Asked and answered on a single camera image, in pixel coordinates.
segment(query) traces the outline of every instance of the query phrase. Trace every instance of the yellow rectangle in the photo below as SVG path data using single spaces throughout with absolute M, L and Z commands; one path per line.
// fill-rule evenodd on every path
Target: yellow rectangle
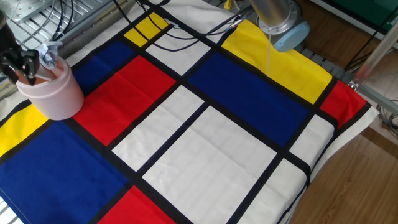
M 34 106 L 16 112 L 0 127 L 0 157 L 21 143 L 48 119 Z
M 150 18 L 154 22 L 146 17 L 136 25 L 137 30 L 144 34 L 144 36 L 147 37 L 149 40 L 151 40 L 156 34 L 160 32 L 159 28 L 164 29 L 168 25 L 168 23 L 156 13 L 152 13 L 150 15 Z M 135 29 L 131 29 L 129 32 L 125 33 L 124 36 L 140 47 L 142 47 L 147 42 L 147 40 L 143 36 L 141 36 Z
M 314 104 L 329 84 L 331 75 L 295 50 L 281 53 L 272 46 L 267 73 L 268 43 L 260 28 L 245 20 L 225 40 L 223 48 Z

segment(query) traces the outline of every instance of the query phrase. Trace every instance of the red square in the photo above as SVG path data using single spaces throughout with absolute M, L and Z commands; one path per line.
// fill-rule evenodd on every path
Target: red square
M 98 223 L 172 224 L 175 222 L 134 186 Z
M 336 118 L 338 122 L 337 128 L 340 129 L 365 103 L 366 100 L 364 98 L 343 82 L 338 81 L 320 109 Z
M 138 56 L 88 95 L 73 118 L 107 146 L 174 83 Z

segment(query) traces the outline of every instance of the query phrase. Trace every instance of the white square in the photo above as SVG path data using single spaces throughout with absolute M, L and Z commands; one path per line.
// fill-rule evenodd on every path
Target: white square
M 275 155 L 210 107 L 143 178 L 193 223 L 226 223 Z
M 333 136 L 334 130 L 333 125 L 315 115 L 298 137 L 290 152 L 310 165 L 312 169 Z
M 112 151 L 137 171 L 202 103 L 185 87 L 178 87 Z
M 282 159 L 238 223 L 277 223 L 304 187 L 306 179 L 302 170 Z
M 170 29 L 167 33 L 176 37 L 192 37 L 184 30 L 175 28 Z M 197 39 L 180 40 L 164 34 L 159 40 L 156 40 L 155 43 L 167 49 L 175 50 L 188 46 L 196 40 Z M 153 44 L 146 49 L 147 52 L 180 75 L 187 72 L 209 50 L 210 47 L 202 42 L 198 42 L 193 46 L 178 52 L 168 52 L 154 46 Z

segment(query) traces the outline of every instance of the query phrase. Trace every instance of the fabric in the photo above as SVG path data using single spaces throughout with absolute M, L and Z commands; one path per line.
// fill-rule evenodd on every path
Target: fabric
M 269 73 L 267 73 L 268 42 L 264 33 L 249 21 L 243 21 L 223 43 L 247 63 L 310 103 L 315 103 L 329 84 L 331 75 L 295 50 L 280 53 L 271 48 Z
M 0 127 L 0 156 L 21 143 L 46 121 L 47 118 L 34 105 L 12 115 Z
M 287 222 L 322 165 L 377 111 L 293 50 L 272 49 L 267 74 L 268 41 L 248 21 L 203 35 L 230 16 L 200 0 L 136 6 L 131 25 L 120 20 L 68 59 L 86 95 L 74 117 L 49 121 L 26 100 L 7 101 L 0 196 L 18 217 Z M 178 52 L 153 44 L 196 40 Z
M 137 29 L 144 34 L 144 36 L 148 39 L 153 38 L 156 34 L 160 32 L 161 29 L 164 29 L 167 26 L 167 22 L 158 16 L 155 13 L 152 13 L 147 18 L 142 20 L 140 23 L 137 24 Z M 138 46 L 142 47 L 147 40 L 141 36 L 137 30 L 131 29 L 129 32 L 125 33 L 124 35 L 127 39 L 133 41 Z
M 173 224 L 175 222 L 134 186 L 99 221 L 99 224 L 106 223 Z

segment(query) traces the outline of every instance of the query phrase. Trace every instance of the pink container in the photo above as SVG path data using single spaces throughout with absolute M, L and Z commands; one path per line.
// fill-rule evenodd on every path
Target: pink container
M 84 96 L 64 59 L 58 57 L 57 67 L 52 71 L 57 79 L 34 86 L 17 82 L 17 87 L 44 116 L 60 121 L 72 117 L 80 110 Z

